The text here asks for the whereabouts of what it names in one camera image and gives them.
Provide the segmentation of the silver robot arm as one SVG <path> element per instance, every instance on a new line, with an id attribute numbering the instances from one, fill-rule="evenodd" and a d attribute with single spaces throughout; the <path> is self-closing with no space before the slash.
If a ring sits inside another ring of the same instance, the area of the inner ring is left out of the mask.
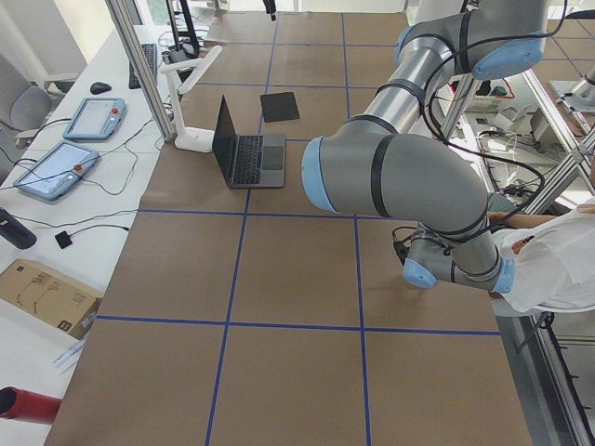
<path id="1" fill-rule="evenodd" d="M 485 186 L 461 157 L 412 126 L 456 74 L 493 80 L 534 67 L 547 19 L 544 1 L 483 1 L 408 27 L 394 73 L 366 110 L 308 144 L 301 176 L 309 200 L 334 213 L 415 221 L 403 262 L 414 286 L 446 281 L 509 292 L 515 266 L 493 242 Z"/>

